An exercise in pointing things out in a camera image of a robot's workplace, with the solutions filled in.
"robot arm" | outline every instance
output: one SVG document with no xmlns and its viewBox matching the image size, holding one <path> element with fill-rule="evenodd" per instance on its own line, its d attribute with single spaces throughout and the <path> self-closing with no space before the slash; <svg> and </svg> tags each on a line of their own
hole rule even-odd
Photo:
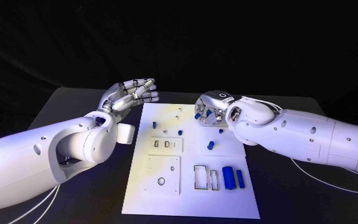
<svg viewBox="0 0 358 224">
<path fill-rule="evenodd" d="M 157 101 L 153 79 L 111 86 L 85 117 L 0 139 L 0 208 L 12 206 L 103 163 L 116 143 L 130 144 L 134 126 L 118 123 L 130 107 Z M 58 163 L 56 151 L 71 159 Z"/>
<path fill-rule="evenodd" d="M 204 125 L 218 124 L 225 117 L 230 130 L 247 145 L 260 144 L 300 161 L 358 171 L 358 126 L 269 104 L 274 110 L 257 99 L 234 100 L 227 92 L 212 91 L 199 97 L 195 117 Z"/>
</svg>

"robotic hand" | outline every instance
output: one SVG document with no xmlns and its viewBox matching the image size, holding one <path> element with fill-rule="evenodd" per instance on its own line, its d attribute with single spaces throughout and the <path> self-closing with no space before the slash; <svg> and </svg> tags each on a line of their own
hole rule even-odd
<svg viewBox="0 0 358 224">
<path fill-rule="evenodd" d="M 201 95 L 195 118 L 202 125 L 217 125 L 225 118 L 228 129 L 247 145 L 260 144 L 300 161 L 358 171 L 355 125 L 318 114 L 283 110 L 276 104 L 248 97 L 235 100 L 224 91 Z"/>
<path fill-rule="evenodd" d="M 0 139 L 0 208 L 12 206 L 103 163 L 116 143 L 130 144 L 134 126 L 120 124 L 130 107 L 159 100 L 155 79 L 116 83 L 85 117 Z M 58 152 L 69 158 L 58 163 Z"/>
</svg>

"black curtain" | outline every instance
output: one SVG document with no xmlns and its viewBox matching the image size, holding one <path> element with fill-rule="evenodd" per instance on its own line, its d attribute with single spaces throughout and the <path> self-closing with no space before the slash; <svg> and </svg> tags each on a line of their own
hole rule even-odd
<svg viewBox="0 0 358 224">
<path fill-rule="evenodd" d="M 336 115 L 357 99 L 357 0 L 0 3 L 6 133 L 26 129 L 56 87 L 133 78 L 156 78 L 159 91 L 313 97 Z"/>
</svg>

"small blue piece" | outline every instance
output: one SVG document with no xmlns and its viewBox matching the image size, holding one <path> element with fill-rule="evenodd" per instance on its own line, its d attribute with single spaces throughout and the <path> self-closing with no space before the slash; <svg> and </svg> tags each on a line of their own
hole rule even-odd
<svg viewBox="0 0 358 224">
<path fill-rule="evenodd" d="M 208 145 L 208 149 L 212 150 L 212 147 L 214 147 L 214 141 L 209 142 L 209 145 Z"/>
<path fill-rule="evenodd" d="M 241 170 L 237 170 L 237 179 L 238 179 L 240 188 L 244 189 L 244 178 L 243 178 Z"/>
<path fill-rule="evenodd" d="M 211 115 L 212 111 L 208 109 L 207 111 L 207 117 Z"/>
<path fill-rule="evenodd" d="M 224 175 L 224 182 L 225 182 L 225 189 L 235 189 L 235 177 L 234 177 L 234 170 L 231 166 L 222 167 L 222 175 Z"/>
</svg>

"table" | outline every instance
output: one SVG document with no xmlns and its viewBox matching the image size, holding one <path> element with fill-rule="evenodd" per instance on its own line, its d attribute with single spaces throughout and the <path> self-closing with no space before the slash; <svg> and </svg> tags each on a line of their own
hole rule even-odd
<svg viewBox="0 0 358 224">
<path fill-rule="evenodd" d="M 84 116 L 97 109 L 105 90 L 59 88 L 30 125 L 30 129 Z M 160 92 L 159 103 L 194 104 L 199 93 Z M 284 109 L 323 115 L 318 102 L 306 97 L 256 96 Z M 123 123 L 139 127 L 142 106 L 131 109 Z M 260 211 L 260 220 L 202 217 L 123 215 L 121 207 L 134 145 L 117 144 L 105 163 L 78 174 L 61 185 L 56 200 L 39 223 L 357 223 L 358 194 L 338 190 L 313 180 L 290 159 L 260 145 L 245 146 L 248 169 Z M 358 175 L 341 168 L 300 162 L 310 172 L 358 190 Z M 0 210 L 0 223 L 17 218 L 45 198 L 33 199 Z M 33 223 L 49 204 L 17 222 Z"/>
</svg>

